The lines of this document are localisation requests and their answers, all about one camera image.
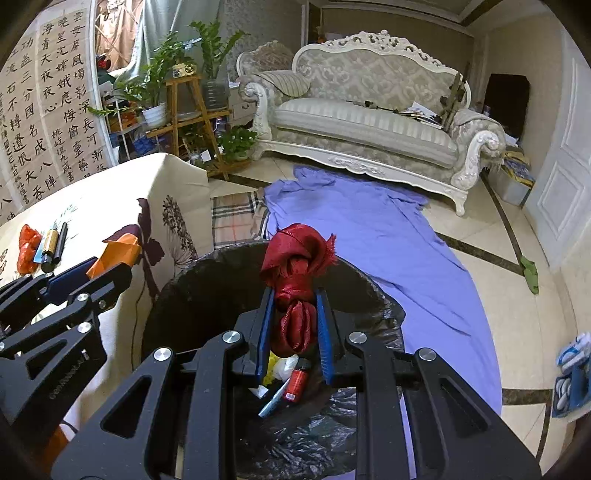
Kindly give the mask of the small orange paper piece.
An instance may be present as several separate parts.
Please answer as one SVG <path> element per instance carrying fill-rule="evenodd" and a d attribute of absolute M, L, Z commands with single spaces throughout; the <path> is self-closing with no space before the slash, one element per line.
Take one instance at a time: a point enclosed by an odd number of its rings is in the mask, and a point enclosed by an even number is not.
<path fill-rule="evenodd" d="M 120 263 L 132 267 L 142 252 L 138 237 L 132 233 L 120 234 L 104 243 L 106 247 L 103 253 L 86 272 L 89 279 L 97 278 Z"/>

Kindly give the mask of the blue white printed tube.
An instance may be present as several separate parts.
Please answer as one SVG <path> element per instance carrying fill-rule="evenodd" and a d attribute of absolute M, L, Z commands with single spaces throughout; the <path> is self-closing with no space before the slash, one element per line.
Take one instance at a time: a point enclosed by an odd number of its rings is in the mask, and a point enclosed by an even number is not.
<path fill-rule="evenodd" d="M 259 418 L 267 418 L 273 413 L 274 410 L 276 410 L 277 406 L 280 405 L 281 400 L 283 400 L 283 395 L 287 390 L 288 383 L 290 383 L 290 380 L 284 382 L 280 389 L 273 394 L 273 397 L 271 397 L 270 401 L 263 406 L 263 409 L 259 411 Z"/>

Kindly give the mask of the red bottle black cap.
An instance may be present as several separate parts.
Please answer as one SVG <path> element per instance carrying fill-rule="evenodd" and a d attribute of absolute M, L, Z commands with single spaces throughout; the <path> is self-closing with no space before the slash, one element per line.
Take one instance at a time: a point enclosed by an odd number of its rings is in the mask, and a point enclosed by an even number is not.
<path fill-rule="evenodd" d="M 289 403 L 298 403 L 304 395 L 305 386 L 310 377 L 311 361 L 301 358 L 297 361 L 294 371 L 291 372 L 287 387 L 283 392 L 283 399 Z"/>

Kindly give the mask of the yellow foam fruit net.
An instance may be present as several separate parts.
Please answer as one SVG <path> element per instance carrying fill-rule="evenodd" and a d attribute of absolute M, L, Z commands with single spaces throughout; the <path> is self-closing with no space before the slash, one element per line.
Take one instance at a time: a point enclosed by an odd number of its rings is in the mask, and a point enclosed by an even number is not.
<path fill-rule="evenodd" d="M 269 363 L 267 363 L 266 375 L 263 377 L 262 384 L 263 386 L 269 386 L 271 383 L 276 381 L 276 376 L 274 375 L 274 366 L 280 360 L 273 352 L 270 352 Z"/>

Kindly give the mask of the dark red satin cloth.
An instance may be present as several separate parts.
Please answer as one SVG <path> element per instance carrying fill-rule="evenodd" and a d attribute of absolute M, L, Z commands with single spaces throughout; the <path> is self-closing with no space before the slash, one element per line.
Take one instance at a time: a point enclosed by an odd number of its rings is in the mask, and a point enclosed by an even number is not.
<path fill-rule="evenodd" d="M 318 339 L 314 280 L 337 262 L 335 235 L 294 223 L 270 239 L 260 277 L 274 291 L 270 350 L 281 358 L 304 356 Z"/>

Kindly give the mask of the black trash bin with bag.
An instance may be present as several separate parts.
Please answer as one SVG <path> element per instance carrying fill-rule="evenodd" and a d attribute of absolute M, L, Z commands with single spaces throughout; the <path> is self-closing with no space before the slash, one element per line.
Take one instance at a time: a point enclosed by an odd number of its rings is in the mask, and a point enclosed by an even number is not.
<path fill-rule="evenodd" d="M 246 242 L 213 251 L 181 269 L 152 306 L 141 354 L 158 347 L 191 353 L 235 326 L 238 316 L 262 302 L 259 271 L 266 243 Z M 341 259 L 315 280 L 332 309 L 352 314 L 356 329 L 403 350 L 403 307 L 378 283 Z M 356 393 L 325 385 L 318 366 L 301 402 L 257 418 L 259 405 L 246 389 L 235 394 L 236 474 L 240 479 L 324 479 L 356 468 Z"/>

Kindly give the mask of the light blue small tube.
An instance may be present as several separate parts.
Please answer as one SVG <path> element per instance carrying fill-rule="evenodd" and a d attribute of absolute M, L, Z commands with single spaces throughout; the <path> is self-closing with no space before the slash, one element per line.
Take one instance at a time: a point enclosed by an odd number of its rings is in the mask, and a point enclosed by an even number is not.
<path fill-rule="evenodd" d="M 37 263 L 37 264 L 41 264 L 42 263 L 42 257 L 43 257 L 43 245 L 44 245 L 44 239 L 41 239 L 38 248 L 35 252 L 35 256 L 33 258 L 33 262 Z"/>

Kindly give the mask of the gold bottle black cap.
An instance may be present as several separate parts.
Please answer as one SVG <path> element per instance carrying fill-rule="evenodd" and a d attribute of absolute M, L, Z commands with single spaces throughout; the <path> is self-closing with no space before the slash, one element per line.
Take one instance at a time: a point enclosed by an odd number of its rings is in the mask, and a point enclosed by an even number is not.
<path fill-rule="evenodd" d="M 54 255 L 59 239 L 56 228 L 51 228 L 45 235 L 41 253 L 41 270 L 50 273 L 54 270 Z"/>

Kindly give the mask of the thin black tube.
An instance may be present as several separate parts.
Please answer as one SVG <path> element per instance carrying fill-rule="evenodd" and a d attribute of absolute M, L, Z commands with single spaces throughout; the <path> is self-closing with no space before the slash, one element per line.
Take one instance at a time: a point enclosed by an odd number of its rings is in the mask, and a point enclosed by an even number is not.
<path fill-rule="evenodd" d="M 58 235 L 58 240 L 57 240 L 57 244 L 56 244 L 56 248 L 55 248 L 55 252 L 53 255 L 53 262 L 52 264 L 54 266 L 57 266 L 62 258 L 63 255 L 63 250 L 64 250 L 64 246 L 65 246 L 65 242 L 67 239 L 67 234 L 68 234 L 68 224 L 66 222 L 63 222 L 61 225 L 61 229 Z"/>

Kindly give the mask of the red crumpled plastic wrapper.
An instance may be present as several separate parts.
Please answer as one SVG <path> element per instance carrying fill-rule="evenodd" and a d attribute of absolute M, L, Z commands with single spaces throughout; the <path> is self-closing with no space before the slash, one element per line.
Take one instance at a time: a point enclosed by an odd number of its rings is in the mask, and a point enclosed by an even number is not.
<path fill-rule="evenodd" d="M 28 224 L 25 224 L 21 228 L 17 260 L 17 272 L 20 275 L 32 274 L 37 269 L 37 263 L 34 261 L 34 258 L 41 240 L 42 235 Z"/>

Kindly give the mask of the blue white slippers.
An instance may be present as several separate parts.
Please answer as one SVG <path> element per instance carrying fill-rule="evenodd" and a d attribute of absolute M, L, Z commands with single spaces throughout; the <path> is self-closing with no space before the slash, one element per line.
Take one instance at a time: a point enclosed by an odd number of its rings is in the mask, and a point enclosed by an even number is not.
<path fill-rule="evenodd" d="M 556 365 L 560 374 L 554 384 L 552 416 L 563 418 L 590 403 L 590 333 L 579 334 L 563 348 Z"/>

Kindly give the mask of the floral cream tablecloth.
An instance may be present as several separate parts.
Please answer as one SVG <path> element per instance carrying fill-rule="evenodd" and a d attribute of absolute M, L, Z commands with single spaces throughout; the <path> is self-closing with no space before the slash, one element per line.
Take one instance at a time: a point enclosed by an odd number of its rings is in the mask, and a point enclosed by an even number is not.
<path fill-rule="evenodd" d="M 142 335 L 153 303 L 181 269 L 213 249 L 211 198 L 204 170 L 166 153 L 128 161 L 67 186 L 1 227 L 1 282 L 17 279 L 23 225 L 45 232 L 68 225 L 62 272 L 100 256 L 109 239 L 130 232 L 142 254 L 130 287 L 99 318 L 106 364 L 65 416 L 71 436 L 141 360 Z"/>

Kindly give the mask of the calligraphy screen panel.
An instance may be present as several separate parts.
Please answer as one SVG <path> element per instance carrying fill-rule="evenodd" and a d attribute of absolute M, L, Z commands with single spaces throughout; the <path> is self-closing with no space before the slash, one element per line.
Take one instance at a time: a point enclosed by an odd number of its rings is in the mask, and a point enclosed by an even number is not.
<path fill-rule="evenodd" d="M 116 165 L 101 106 L 93 1 L 32 21 L 1 69 L 1 220 Z"/>

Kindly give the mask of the plaid blanket on floor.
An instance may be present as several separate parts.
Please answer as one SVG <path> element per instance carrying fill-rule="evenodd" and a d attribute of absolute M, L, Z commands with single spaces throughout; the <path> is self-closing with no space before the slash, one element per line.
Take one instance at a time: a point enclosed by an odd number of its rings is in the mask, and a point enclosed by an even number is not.
<path fill-rule="evenodd" d="M 269 209 L 264 190 L 213 198 L 211 217 L 214 249 L 265 239 Z"/>

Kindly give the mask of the white metal shelf rack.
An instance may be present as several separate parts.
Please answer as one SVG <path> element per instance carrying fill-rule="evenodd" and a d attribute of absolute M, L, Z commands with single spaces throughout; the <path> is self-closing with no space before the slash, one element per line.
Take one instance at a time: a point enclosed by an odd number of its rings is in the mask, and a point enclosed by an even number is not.
<path fill-rule="evenodd" d="M 123 98 L 110 82 L 99 85 L 111 146 L 119 164 L 148 155 L 155 142 L 147 137 L 147 123 L 140 107 Z"/>

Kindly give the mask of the purple cloth on floor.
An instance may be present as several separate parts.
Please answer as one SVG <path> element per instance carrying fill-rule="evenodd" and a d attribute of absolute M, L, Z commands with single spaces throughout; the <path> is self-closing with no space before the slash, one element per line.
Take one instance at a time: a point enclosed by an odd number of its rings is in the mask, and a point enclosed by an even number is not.
<path fill-rule="evenodd" d="M 424 195 L 297 166 L 294 180 L 266 187 L 264 199 L 267 233 L 303 223 L 334 235 L 339 257 L 404 309 L 406 352 L 434 349 L 501 412 L 501 375 L 485 310 L 469 271 L 424 217 Z"/>

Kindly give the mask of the potted plant white pot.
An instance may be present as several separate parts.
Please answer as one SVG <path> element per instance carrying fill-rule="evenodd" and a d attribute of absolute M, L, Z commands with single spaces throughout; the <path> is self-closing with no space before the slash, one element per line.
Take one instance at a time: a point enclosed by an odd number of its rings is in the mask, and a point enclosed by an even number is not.
<path fill-rule="evenodd" d="M 113 93 L 118 100 L 126 102 L 125 106 L 104 109 L 87 107 L 86 110 L 102 117 L 127 112 L 140 113 L 149 130 L 163 127 L 167 123 L 166 102 L 161 99 L 165 81 L 172 78 L 174 65 L 195 65 L 190 50 L 197 43 L 196 39 L 179 40 L 175 31 L 168 33 L 136 77 L 115 81 Z"/>

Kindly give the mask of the low green floor plant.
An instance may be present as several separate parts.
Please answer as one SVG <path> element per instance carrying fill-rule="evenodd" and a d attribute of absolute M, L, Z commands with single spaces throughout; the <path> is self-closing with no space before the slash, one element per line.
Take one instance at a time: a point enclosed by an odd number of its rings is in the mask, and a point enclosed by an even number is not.
<path fill-rule="evenodd" d="M 224 159 L 228 162 L 245 161 L 249 158 L 256 139 L 257 133 L 252 130 L 240 126 L 230 128 L 219 138 Z"/>

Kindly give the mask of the wooden plant stand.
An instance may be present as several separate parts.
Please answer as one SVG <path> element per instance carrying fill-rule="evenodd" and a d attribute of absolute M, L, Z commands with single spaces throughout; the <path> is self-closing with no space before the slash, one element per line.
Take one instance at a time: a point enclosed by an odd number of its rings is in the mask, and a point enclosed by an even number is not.
<path fill-rule="evenodd" d="M 165 81 L 166 87 L 166 115 L 168 122 L 155 129 L 149 129 L 146 132 L 146 137 L 158 140 L 162 135 L 171 135 L 171 153 L 180 156 L 180 137 L 179 133 L 182 128 L 197 125 L 204 130 L 205 138 L 213 148 L 214 156 L 204 167 L 208 177 L 222 176 L 224 180 L 229 180 L 229 174 L 238 172 L 238 170 L 245 168 L 252 162 L 252 158 L 246 155 L 245 160 L 228 162 L 221 153 L 216 140 L 211 121 L 228 117 L 229 110 L 208 110 L 204 103 L 204 96 L 202 96 L 200 88 L 201 77 L 199 75 L 190 75 L 179 78 L 171 78 Z M 190 119 L 178 119 L 178 90 L 181 85 L 186 85 L 190 91 L 191 97 L 197 111 L 190 117 Z"/>

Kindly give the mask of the white panel door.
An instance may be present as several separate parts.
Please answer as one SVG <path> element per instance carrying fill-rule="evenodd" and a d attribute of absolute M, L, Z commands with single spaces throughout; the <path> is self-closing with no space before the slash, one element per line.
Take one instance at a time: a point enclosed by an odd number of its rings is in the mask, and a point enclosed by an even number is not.
<path fill-rule="evenodd" d="M 590 217 L 590 66 L 566 31 L 562 91 L 552 141 L 525 203 L 549 268 L 557 270 Z"/>

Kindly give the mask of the tall green potted plant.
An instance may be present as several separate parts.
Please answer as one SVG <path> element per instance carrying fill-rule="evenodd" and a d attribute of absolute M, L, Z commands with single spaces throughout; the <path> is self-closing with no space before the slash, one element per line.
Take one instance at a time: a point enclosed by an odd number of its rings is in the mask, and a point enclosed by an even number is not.
<path fill-rule="evenodd" d="M 228 107 L 228 75 L 223 74 L 218 78 L 219 71 L 235 44 L 246 36 L 242 30 L 235 31 L 228 39 L 223 40 L 219 35 L 221 23 L 218 20 L 209 23 L 192 21 L 190 28 L 198 33 L 202 57 L 202 80 L 200 89 L 208 110 L 223 110 Z"/>

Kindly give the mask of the box with stacked items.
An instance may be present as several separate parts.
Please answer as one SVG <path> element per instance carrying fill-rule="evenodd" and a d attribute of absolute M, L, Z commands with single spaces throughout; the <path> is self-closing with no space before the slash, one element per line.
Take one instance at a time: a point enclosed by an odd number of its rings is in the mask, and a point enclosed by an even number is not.
<path fill-rule="evenodd" d="M 488 182 L 503 201 L 522 207 L 535 185 L 529 158 L 520 148 L 508 147 L 503 164 L 489 169 Z"/>

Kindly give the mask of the striped sofa cushion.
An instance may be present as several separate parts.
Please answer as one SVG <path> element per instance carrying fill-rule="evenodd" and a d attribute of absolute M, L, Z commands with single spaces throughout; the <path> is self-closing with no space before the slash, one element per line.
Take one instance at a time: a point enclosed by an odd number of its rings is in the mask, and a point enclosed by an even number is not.
<path fill-rule="evenodd" d="M 256 73 L 256 77 L 270 82 L 281 94 L 290 98 L 303 97 L 310 90 L 307 79 L 291 70 L 263 71 Z"/>

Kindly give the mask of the papers clutter on sofa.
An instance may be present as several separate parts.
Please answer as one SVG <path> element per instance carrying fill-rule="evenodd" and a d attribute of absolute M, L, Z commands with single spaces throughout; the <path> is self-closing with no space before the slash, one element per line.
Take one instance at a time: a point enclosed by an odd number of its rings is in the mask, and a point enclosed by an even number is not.
<path fill-rule="evenodd" d="M 424 107 L 423 105 L 421 105 L 417 102 L 414 102 L 410 107 L 403 109 L 403 110 L 383 107 L 383 106 L 380 106 L 377 103 L 372 102 L 372 101 L 356 102 L 356 101 L 349 100 L 349 103 L 352 103 L 356 106 L 372 109 L 372 110 L 382 110 L 382 111 L 387 111 L 390 113 L 398 114 L 398 115 L 416 120 L 420 123 L 423 123 L 426 125 L 431 125 L 431 126 L 438 128 L 438 129 L 443 128 L 442 118 L 438 114 L 436 114 L 435 112 L 431 111 L 427 107 Z"/>

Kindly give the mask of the ornate white grey sofa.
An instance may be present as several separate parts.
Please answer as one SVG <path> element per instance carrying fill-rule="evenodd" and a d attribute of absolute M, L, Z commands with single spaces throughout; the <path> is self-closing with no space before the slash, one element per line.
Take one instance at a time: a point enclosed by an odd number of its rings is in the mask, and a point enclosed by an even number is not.
<path fill-rule="evenodd" d="M 236 59 L 256 105 L 253 155 L 296 156 L 443 195 L 465 213 L 486 167 L 504 162 L 501 124 L 470 108 L 465 77 L 387 31 L 290 53 L 273 41 Z"/>

